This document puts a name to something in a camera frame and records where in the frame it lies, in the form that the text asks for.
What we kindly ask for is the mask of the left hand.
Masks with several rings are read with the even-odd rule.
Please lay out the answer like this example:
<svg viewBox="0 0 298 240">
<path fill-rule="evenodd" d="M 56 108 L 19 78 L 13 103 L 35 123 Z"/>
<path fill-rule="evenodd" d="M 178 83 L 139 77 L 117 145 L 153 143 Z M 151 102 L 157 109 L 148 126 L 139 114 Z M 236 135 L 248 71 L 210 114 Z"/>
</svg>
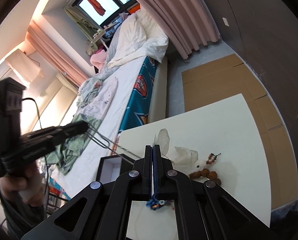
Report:
<svg viewBox="0 0 298 240">
<path fill-rule="evenodd" d="M 36 162 L 26 167 L 24 177 L 4 176 L 0 178 L 0 192 L 5 199 L 13 201 L 19 191 L 25 204 L 33 207 L 44 204 L 44 184 Z"/>
</svg>

